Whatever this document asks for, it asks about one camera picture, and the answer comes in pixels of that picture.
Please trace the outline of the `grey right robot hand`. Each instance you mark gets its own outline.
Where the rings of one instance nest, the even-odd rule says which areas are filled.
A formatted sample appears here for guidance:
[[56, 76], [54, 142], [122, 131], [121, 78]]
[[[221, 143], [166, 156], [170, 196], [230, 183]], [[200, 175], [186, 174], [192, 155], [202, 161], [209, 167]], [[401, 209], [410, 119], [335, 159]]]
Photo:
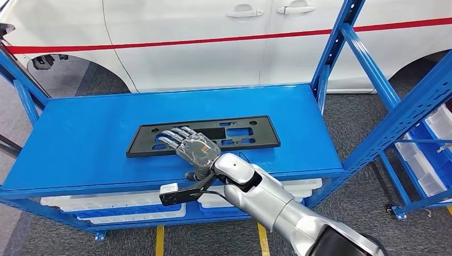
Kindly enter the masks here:
[[187, 126], [164, 130], [158, 140], [173, 148], [177, 155], [193, 166], [194, 171], [185, 174], [189, 181], [207, 178], [215, 160], [221, 155], [216, 143]]

